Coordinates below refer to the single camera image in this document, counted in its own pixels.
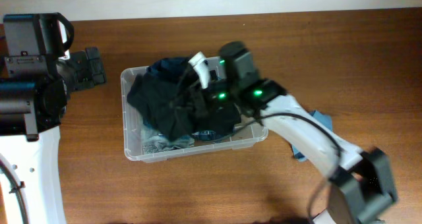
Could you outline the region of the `black cloth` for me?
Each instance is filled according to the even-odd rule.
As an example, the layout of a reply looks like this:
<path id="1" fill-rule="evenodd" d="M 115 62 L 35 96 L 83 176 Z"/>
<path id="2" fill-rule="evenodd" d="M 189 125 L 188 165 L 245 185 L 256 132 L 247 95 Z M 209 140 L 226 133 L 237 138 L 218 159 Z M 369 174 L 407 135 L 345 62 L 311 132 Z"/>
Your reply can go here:
<path id="1" fill-rule="evenodd" d="M 218 136 L 231 134 L 241 123 L 241 115 L 234 103 L 227 103 L 212 111 L 209 116 L 196 120 L 196 132 L 213 132 Z"/>
<path id="2" fill-rule="evenodd" d="M 170 141 L 203 130 L 201 121 L 194 120 L 186 110 L 171 106 L 181 76 L 180 72 L 138 74 L 127 95 L 129 105 Z"/>

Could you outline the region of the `dark blue jeans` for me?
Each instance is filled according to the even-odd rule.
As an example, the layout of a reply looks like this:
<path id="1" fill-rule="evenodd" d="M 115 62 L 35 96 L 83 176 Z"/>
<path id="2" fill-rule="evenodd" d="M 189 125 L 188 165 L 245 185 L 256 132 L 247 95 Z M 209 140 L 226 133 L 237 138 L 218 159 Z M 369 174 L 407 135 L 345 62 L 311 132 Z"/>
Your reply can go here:
<path id="1" fill-rule="evenodd" d="M 198 75 L 196 74 L 192 66 L 188 63 L 188 61 L 188 57 L 174 57 L 161 59 L 155 62 L 153 65 L 149 66 L 147 72 L 180 72 L 182 76 L 179 82 L 185 82 L 188 84 L 191 84 L 193 82 L 199 82 Z M 190 136 L 195 140 L 200 140 L 203 142 L 219 140 L 224 137 L 218 136 L 215 133 L 209 131 L 196 132 L 194 134 L 189 134 L 185 136 Z"/>

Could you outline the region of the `light blue jeans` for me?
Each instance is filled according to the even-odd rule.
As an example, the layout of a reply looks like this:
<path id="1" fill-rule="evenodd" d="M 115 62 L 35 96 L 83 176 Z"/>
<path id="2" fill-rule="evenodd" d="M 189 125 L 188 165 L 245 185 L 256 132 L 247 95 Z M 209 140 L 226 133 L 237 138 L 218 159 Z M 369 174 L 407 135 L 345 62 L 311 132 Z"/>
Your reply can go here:
<path id="1" fill-rule="evenodd" d="M 190 136 L 182 136 L 174 141 L 169 141 L 163 134 L 150 126 L 144 126 L 140 135 L 144 155 L 191 148 L 195 144 L 195 140 Z"/>

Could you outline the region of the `light blue cloth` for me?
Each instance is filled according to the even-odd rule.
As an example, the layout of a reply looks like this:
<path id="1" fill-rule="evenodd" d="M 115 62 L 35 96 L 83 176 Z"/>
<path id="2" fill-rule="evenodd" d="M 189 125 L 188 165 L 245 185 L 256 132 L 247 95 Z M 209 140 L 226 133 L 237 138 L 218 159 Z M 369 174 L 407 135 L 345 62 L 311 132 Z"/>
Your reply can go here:
<path id="1" fill-rule="evenodd" d="M 324 125 L 327 129 L 333 131 L 332 118 L 330 115 L 323 114 L 317 110 L 309 111 L 309 115 Z M 307 158 L 293 144 L 290 144 L 290 146 L 293 152 L 293 157 L 297 161 L 303 162 L 307 160 Z"/>

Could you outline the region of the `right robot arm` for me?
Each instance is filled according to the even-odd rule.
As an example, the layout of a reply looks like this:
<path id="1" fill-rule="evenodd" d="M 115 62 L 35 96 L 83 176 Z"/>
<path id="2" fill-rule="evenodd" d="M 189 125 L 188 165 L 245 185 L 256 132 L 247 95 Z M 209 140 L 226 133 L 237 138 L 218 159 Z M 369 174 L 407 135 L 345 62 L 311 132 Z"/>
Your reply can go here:
<path id="1" fill-rule="evenodd" d="M 210 81 L 204 55 L 189 61 L 200 67 L 201 86 L 178 90 L 169 105 L 180 113 L 205 118 L 225 103 L 295 146 L 321 173 L 322 182 L 307 205 L 309 223 L 380 223 L 398 201 L 390 160 L 379 148 L 365 151 L 322 125 L 281 85 L 261 77 L 243 42 L 218 52 L 224 77 Z"/>

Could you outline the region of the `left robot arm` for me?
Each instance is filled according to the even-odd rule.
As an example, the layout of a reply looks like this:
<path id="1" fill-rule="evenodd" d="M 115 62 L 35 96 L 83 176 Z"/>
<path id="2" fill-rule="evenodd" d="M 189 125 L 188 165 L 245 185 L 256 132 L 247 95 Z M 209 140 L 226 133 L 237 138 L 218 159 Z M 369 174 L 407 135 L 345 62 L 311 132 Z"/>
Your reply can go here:
<path id="1" fill-rule="evenodd" d="M 1 195 L 7 223 L 65 223 L 58 151 L 73 92 L 106 83 L 100 51 L 17 51 L 1 79 Z"/>

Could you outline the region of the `clear plastic storage bin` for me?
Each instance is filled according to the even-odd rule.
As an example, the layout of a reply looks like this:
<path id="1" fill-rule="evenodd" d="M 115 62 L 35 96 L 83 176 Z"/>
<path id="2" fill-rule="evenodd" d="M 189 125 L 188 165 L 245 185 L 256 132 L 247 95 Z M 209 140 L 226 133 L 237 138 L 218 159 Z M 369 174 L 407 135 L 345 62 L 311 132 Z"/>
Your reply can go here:
<path id="1" fill-rule="evenodd" d="M 131 161 L 152 163 L 186 155 L 249 148 L 254 146 L 257 142 L 265 140 L 268 136 L 267 128 L 260 126 L 258 123 L 247 125 L 249 119 L 243 117 L 242 122 L 236 126 L 236 129 L 241 128 L 243 125 L 246 127 L 239 133 L 220 142 L 194 142 L 193 145 L 188 148 L 181 148 L 167 152 L 146 153 L 144 151 L 144 147 L 146 146 L 147 128 L 146 125 L 144 125 L 141 114 L 127 102 L 127 96 L 135 82 L 135 78 L 138 75 L 145 74 L 147 68 L 148 67 L 128 68 L 121 73 L 120 77 L 123 109 L 124 153 L 127 159 Z"/>

